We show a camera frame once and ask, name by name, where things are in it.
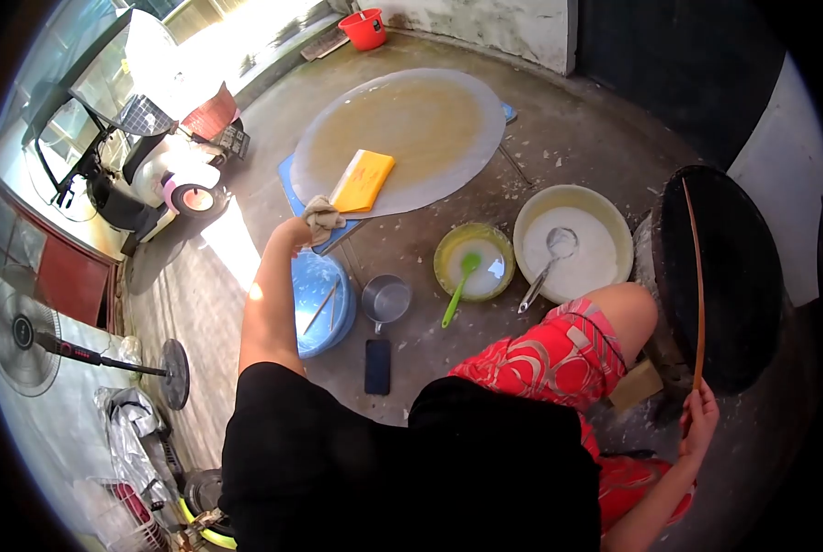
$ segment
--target white bowl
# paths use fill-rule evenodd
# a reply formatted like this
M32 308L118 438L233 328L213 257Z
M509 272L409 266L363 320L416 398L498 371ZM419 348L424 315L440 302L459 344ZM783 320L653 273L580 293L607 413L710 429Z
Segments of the white bowl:
M627 281L629 272L632 271L634 250L632 247L632 234L629 232L629 227L626 226L626 219L623 218L617 207L600 193L578 185L561 184L534 194L522 206L522 210L516 216L516 227L513 229L513 251L516 253L516 265L518 265L528 283L533 282L538 275L528 268L522 240L534 219L556 207L576 207L586 211L604 224L607 232L614 239L617 250L617 276L611 283ZM540 288L540 295L557 305L575 299L552 293L546 287Z

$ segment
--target person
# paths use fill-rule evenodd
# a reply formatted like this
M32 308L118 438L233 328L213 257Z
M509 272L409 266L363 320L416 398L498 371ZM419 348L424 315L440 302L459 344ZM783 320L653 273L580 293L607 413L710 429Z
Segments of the person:
M609 285L552 309L429 383L408 427L396 427L307 381L291 259L310 240L301 219L280 224L246 301L219 500L240 550L626 552L646 550L687 511L719 415L705 382L684 402L673 465L602 455L582 414L653 332L656 306L642 287Z

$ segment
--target red shorts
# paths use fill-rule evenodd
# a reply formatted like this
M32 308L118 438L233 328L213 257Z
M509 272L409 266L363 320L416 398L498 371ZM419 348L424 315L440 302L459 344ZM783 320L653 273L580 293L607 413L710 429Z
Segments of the red shorts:
M601 466L599 504L606 532L640 501L672 465L659 458L603 457L593 426L583 417L595 401L607 397L626 375L616 333L592 301L559 305L522 337L492 344L466 359L449 375L517 397L570 406L577 410L581 444ZM682 498L669 524L690 508L695 487Z

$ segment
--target black shirt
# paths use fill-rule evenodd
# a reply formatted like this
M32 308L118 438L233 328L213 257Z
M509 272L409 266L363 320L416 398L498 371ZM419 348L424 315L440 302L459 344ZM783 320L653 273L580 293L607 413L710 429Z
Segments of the black shirt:
M219 506L240 550L600 545L599 468L577 414L457 377L424 388L405 428L254 364L222 462Z

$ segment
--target white wall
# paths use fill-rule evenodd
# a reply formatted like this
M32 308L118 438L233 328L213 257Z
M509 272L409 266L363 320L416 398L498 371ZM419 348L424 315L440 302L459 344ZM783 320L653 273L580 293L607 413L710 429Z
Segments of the white wall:
M390 27L496 48L560 75L574 69L577 0L360 0L359 4L363 9L381 8L384 24Z
M59 315L62 338L117 358L120 337ZM129 387L129 372L62 359L56 380L39 397L13 390L0 372L0 407L32 477L69 529L94 534L72 492L75 480L114 479L108 443L93 394Z
M120 253L120 247L128 234L114 230L105 219L96 215L86 195L75 195L72 206L67 211L48 204L56 188L43 171L37 156L34 153L24 153L22 150L22 134L27 127L20 119L2 131L0 179L35 213L63 230L79 244L95 249L112 259L123 260L124 255ZM75 221L85 222L73 222L66 216L74 218Z
M823 195L823 133L790 55L770 102L727 175L764 216L795 306L819 296L816 245Z

